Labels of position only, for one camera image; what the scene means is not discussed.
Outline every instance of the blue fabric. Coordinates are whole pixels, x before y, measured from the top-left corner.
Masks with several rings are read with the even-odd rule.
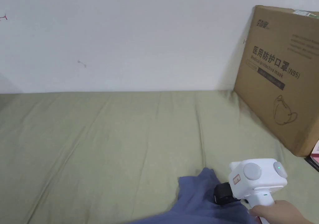
[[[204,168],[196,177],[181,177],[177,202],[170,211],[133,224],[255,224],[247,208],[240,202],[224,206],[214,203],[214,188],[219,183],[214,171],[208,168]]]

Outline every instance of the brand logo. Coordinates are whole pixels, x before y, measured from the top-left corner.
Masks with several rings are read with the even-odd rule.
[[[259,27],[266,28],[268,24],[269,23],[267,21],[264,21],[264,20],[258,20],[257,21],[257,26],[259,26]]]

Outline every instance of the cardboard box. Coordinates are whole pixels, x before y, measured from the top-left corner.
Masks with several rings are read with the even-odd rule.
[[[318,17],[256,6],[234,88],[296,156],[319,140]]]

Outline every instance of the bed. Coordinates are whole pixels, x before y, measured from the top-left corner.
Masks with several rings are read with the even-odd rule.
[[[275,158],[275,199],[319,223],[319,173],[232,91],[0,95],[0,223],[127,223],[170,209],[178,177]]]

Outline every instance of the barcode label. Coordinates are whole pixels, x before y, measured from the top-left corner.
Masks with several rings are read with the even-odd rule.
[[[294,14],[303,15],[303,16],[309,16],[311,13],[309,13],[307,11],[295,10]]]

